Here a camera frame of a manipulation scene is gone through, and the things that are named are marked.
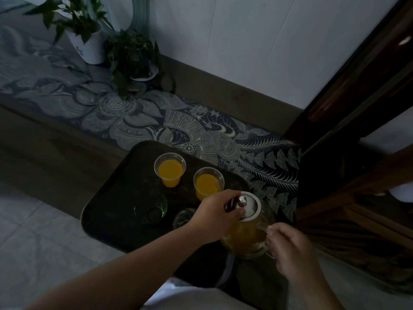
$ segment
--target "person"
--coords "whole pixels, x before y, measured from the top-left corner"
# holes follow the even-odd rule
[[[253,309],[216,288],[178,287],[151,298],[195,250],[219,240],[245,214],[243,208],[224,211],[224,204],[239,195],[225,190],[205,198],[183,227],[69,280],[27,309]],[[268,227],[267,238],[278,271],[301,293],[308,310],[344,309],[303,233],[276,223]]]

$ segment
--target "black tray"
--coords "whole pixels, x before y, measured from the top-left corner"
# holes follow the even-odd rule
[[[154,172],[158,156],[176,152],[186,161],[186,171],[177,187],[167,188]],[[249,191],[245,180],[227,170],[156,141],[134,146],[120,165],[85,206],[81,224],[89,236],[123,252],[131,252],[173,230],[174,217],[185,208],[198,208],[193,176],[202,167],[218,169],[225,179],[225,189]],[[142,224],[134,208],[140,200],[163,194],[168,210],[159,224]],[[189,257],[175,276],[198,287],[214,287],[222,276],[227,250],[215,242],[205,245]]]

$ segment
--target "person's left arm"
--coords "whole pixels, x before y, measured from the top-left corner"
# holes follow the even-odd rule
[[[58,286],[27,309],[141,307],[195,250],[219,240],[245,214],[243,208],[224,211],[239,194],[225,190],[204,199],[188,224]]]

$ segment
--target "hand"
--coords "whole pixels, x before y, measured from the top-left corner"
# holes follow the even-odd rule
[[[277,270],[302,292],[325,285],[311,241],[302,232],[285,223],[268,227],[268,245],[277,260]]]
[[[245,215],[244,208],[237,208],[228,213],[224,210],[225,203],[240,195],[240,191],[227,189],[205,198],[185,226],[194,229],[203,243],[213,243],[219,240],[235,222]]]

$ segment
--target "flower pattern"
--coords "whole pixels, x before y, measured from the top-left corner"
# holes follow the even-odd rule
[[[217,110],[135,83],[120,98],[108,69],[11,27],[0,28],[0,91],[123,149],[156,140],[243,177],[290,220],[297,205],[299,146]]]

